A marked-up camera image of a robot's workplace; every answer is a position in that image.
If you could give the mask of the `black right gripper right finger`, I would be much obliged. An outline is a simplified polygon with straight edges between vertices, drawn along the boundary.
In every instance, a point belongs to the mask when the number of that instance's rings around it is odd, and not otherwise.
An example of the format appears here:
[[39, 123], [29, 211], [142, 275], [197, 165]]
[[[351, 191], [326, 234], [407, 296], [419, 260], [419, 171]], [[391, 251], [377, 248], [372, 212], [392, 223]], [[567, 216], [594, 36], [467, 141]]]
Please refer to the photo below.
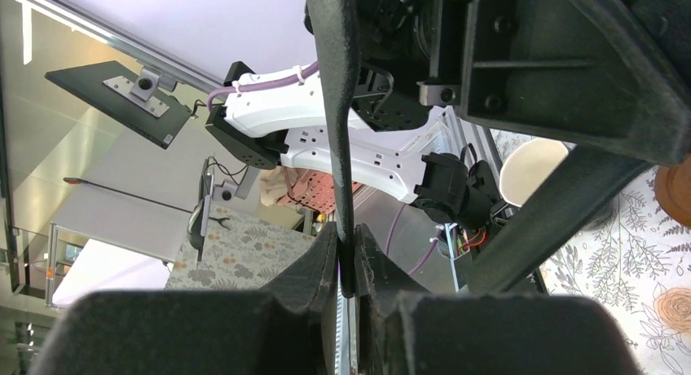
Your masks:
[[540, 294], [430, 293], [355, 230], [362, 374], [636, 374], [598, 303]]

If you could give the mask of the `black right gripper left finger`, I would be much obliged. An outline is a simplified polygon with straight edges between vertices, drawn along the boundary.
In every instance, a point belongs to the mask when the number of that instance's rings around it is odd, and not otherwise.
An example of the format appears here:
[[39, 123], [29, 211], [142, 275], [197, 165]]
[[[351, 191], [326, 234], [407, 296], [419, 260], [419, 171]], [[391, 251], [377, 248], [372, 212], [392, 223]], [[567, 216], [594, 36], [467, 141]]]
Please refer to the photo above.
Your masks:
[[337, 228], [260, 289], [103, 291], [49, 333], [32, 374], [331, 374]]

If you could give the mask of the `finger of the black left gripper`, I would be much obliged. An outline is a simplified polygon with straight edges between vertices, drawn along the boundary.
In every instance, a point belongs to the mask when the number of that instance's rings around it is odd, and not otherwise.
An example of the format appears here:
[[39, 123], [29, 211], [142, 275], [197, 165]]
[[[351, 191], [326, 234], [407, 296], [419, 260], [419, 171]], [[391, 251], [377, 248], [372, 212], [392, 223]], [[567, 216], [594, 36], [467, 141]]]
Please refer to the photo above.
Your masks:
[[466, 273], [470, 293], [525, 280], [651, 163], [576, 147], [489, 241]]

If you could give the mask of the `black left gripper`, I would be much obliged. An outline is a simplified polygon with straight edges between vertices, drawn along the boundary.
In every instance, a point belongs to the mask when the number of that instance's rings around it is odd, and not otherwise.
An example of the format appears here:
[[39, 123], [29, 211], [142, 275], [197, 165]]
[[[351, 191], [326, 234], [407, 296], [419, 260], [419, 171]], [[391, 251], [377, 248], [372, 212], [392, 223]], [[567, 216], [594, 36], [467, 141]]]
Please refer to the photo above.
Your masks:
[[690, 152], [690, 0], [356, 0], [350, 111], [377, 132], [432, 107], [648, 161]]

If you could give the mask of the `black metal tongs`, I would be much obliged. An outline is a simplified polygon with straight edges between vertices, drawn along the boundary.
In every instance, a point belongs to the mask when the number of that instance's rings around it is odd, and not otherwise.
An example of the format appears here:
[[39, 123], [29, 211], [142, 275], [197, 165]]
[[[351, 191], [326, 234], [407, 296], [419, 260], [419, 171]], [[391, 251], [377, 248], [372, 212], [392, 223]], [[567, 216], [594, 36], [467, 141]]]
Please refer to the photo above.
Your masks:
[[356, 0], [306, 0], [323, 90], [337, 218], [337, 253], [341, 291], [348, 315], [349, 370], [359, 373], [354, 201], [348, 117], [359, 75], [359, 34]]

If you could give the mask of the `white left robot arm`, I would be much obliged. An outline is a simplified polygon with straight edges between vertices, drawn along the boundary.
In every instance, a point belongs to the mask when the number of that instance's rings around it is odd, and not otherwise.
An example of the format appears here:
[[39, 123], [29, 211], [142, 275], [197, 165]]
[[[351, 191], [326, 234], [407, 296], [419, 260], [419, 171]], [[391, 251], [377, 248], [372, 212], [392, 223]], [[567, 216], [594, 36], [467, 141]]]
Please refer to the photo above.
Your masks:
[[493, 200], [461, 157], [358, 150], [347, 121], [413, 130], [433, 106], [473, 124], [575, 144], [470, 268], [474, 292], [506, 292], [652, 165], [690, 153], [690, 0], [306, 0], [317, 61], [240, 82], [234, 63], [208, 131], [259, 169], [335, 182], [346, 296], [358, 284], [351, 184], [439, 223], [479, 231]]

